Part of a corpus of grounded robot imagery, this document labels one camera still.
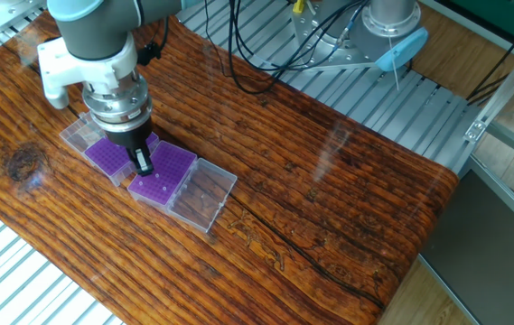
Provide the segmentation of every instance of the wooden table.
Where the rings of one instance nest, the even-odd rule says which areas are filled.
[[[35,47],[57,35],[44,13],[0,48],[5,224],[127,323],[378,321],[453,173],[287,85],[243,93],[210,44],[173,20],[162,59],[140,68],[154,131],[238,176],[202,234],[134,201],[128,181],[114,188],[59,138],[86,108],[79,87],[70,109],[43,96]]]

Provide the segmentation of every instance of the metal mounting plate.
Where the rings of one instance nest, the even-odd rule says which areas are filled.
[[[45,0],[0,0],[0,33],[44,5]]]
[[[313,14],[309,8],[305,7],[301,14],[293,13],[293,26],[296,40],[301,44],[305,41],[307,36],[313,32],[313,29],[320,23],[319,12],[322,10],[322,3],[315,4],[314,10],[317,14]],[[309,40],[304,51],[310,49],[314,43],[319,39],[321,29]],[[344,49],[338,49],[326,62],[311,68],[309,70],[342,70],[342,69],[355,69],[355,68],[371,68],[375,67],[375,63],[365,58],[365,55],[359,51],[354,45],[345,42]],[[311,61],[306,63],[310,54],[304,56],[304,62],[307,66],[313,65],[315,62],[325,59],[331,54],[333,46],[324,40],[321,40],[313,52]]]

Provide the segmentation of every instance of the transparent box lid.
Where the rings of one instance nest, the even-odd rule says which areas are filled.
[[[208,232],[235,182],[236,175],[200,158],[192,166],[168,213]]]
[[[78,121],[60,132],[60,137],[84,158],[84,152],[105,136],[104,131],[87,113],[80,113]]]
[[[128,186],[133,198],[208,232],[237,176],[164,141],[151,160],[154,172]]]

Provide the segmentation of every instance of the pipette tip box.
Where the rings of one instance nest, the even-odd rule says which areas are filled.
[[[79,120],[62,131],[60,137],[116,186],[135,171],[126,149],[112,144],[90,114],[81,113]],[[154,172],[135,176],[128,186],[132,197],[208,232],[237,176],[198,159],[194,153],[160,141],[155,134],[146,143],[152,153]]]
[[[132,197],[208,232],[237,176],[165,141],[151,161],[154,172],[128,186]]]

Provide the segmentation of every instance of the wood knot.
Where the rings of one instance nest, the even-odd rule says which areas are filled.
[[[305,196],[305,198],[310,201],[310,202],[314,202],[315,198],[317,197],[317,193],[318,193],[319,189],[317,188],[311,188],[308,192],[307,192],[307,195]]]
[[[35,172],[43,170],[48,164],[46,153],[37,144],[23,144],[5,164],[7,174],[14,181],[26,181]]]
[[[294,169],[294,167],[296,167],[294,162],[287,162],[286,165],[285,165],[285,170],[287,172],[291,172]]]

